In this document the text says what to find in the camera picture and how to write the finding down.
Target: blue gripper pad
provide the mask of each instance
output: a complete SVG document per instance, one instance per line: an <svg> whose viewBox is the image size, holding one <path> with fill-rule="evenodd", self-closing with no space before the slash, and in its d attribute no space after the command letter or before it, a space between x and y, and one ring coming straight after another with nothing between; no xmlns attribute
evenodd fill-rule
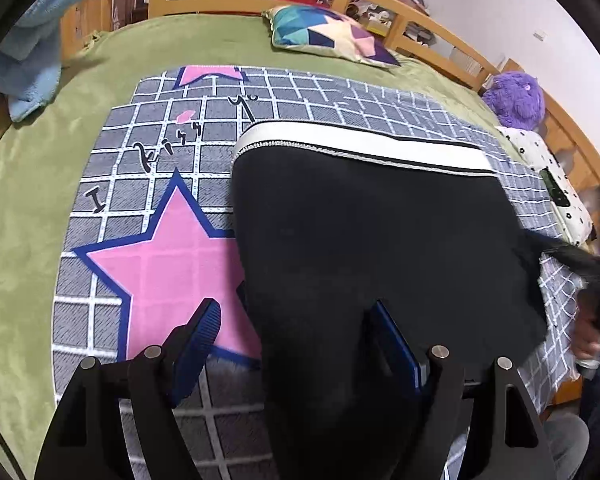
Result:
<svg viewBox="0 0 600 480"><path fill-rule="evenodd" d="M377 301L369 311L369 321L382 354L403 392L406 395L420 394L427 381L427 366L418 362L381 301Z"/></svg>
<svg viewBox="0 0 600 480"><path fill-rule="evenodd" d="M196 386L202 367L218 336L220 322L220 305L212 300L174 364L173 386L169 393L173 407L189 397Z"/></svg>

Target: colorful pillow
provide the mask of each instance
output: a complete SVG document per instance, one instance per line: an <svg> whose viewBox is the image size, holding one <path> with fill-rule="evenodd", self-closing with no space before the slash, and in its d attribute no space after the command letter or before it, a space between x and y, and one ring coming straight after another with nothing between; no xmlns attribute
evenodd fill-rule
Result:
<svg viewBox="0 0 600 480"><path fill-rule="evenodd" d="M333 10L288 5L269 9L264 16L271 21L275 47L381 67L400 66L373 34Z"/></svg>
<svg viewBox="0 0 600 480"><path fill-rule="evenodd" d="M564 238L579 246L589 238L593 222L587 208L539 134L518 128L498 127L532 171L539 173L552 200Z"/></svg>

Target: green bed sheet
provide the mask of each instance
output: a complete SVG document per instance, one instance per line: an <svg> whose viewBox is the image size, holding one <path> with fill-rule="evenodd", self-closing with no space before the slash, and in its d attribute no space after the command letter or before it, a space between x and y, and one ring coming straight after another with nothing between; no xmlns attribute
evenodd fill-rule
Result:
<svg viewBox="0 0 600 480"><path fill-rule="evenodd" d="M104 34L62 72L55 100L0 138L0 430L25 475L54 411L51 313L59 255L78 181L109 109L142 76L184 64L305 70L422 92L494 135L474 92L400 57L391 70L274 50L261 18L183 15Z"/></svg>

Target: wooden bed frame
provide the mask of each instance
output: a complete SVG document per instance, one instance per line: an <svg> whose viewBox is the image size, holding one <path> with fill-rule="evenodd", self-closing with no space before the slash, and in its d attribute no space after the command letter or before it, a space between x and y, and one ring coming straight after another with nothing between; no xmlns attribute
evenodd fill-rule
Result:
<svg viewBox="0 0 600 480"><path fill-rule="evenodd" d="M351 0L332 0L331 9L342 12ZM458 38L451 31L442 27L430 17L418 12L398 0L369 0L396 13L388 34L384 38L384 46L397 50L403 54L415 56L443 75L448 76L460 84L474 91L478 91L490 75L500 73L487 59L471 46ZM85 45L85 39L94 30L112 30L111 15L112 0L84 0L69 9L61 22L62 56L63 59L71 57ZM283 5L284 0L149 0L149 18L156 18L168 14L183 14L188 12L229 12L240 14L259 14L271 7ZM402 33L409 22L416 22L428 28L440 38L448 41L462 53L478 62L481 66L477 75L466 72L451 60L437 52L420 45ZM513 60L505 65L504 70L521 70ZM600 184L600 154L587 139L583 131L569 117L564 109L545 92L547 135L545 141L549 148L558 153L569 150L573 155L573 169L569 172L571 183L577 192ZM0 134L9 126L10 121L4 100L0 101ZM597 216L592 215L597 223ZM562 396L562 401L571 400L576 395L579 397L577 386L567 388L570 393Z"/></svg>

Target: black fabric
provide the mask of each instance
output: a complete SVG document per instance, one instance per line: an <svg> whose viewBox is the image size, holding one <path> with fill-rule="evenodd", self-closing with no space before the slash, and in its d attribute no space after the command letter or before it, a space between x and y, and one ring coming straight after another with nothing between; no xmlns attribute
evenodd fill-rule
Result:
<svg viewBox="0 0 600 480"><path fill-rule="evenodd" d="M420 407L365 335L376 299L410 345L444 344L472 378L544 340L538 254L495 177L272 146L237 159L232 193L283 479L383 478L413 437Z"/></svg>

